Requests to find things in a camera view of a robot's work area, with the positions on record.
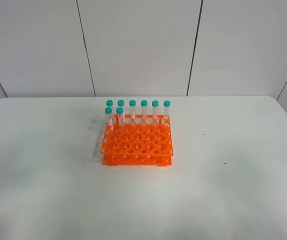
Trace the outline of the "test tube with green cap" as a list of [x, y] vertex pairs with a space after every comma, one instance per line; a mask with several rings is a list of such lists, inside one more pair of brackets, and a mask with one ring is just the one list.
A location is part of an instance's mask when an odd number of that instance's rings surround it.
[[122, 107], [118, 107], [118, 108], [116, 109], [116, 113], [117, 113], [117, 116], [118, 116], [118, 124], [119, 124], [120, 132], [121, 132], [121, 133], [124, 133], [124, 132], [125, 132], [124, 109], [123, 109]]

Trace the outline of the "orange test tube rack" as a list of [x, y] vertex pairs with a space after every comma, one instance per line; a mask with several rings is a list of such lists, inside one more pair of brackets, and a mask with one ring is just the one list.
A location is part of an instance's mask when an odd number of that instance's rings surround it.
[[105, 127], [100, 154], [102, 164], [107, 166], [170, 166], [174, 156], [170, 119], [159, 115], [153, 119], [147, 115], [131, 119], [127, 114], [123, 126], [115, 122]]

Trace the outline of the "second row tube left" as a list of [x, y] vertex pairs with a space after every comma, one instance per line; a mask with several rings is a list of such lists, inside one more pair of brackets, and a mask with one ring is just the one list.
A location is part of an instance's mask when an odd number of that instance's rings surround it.
[[107, 115], [107, 125], [108, 126], [113, 126], [113, 119], [114, 119], [114, 115], [113, 115], [113, 111], [112, 111], [112, 108], [107, 106], [105, 108], [105, 114]]

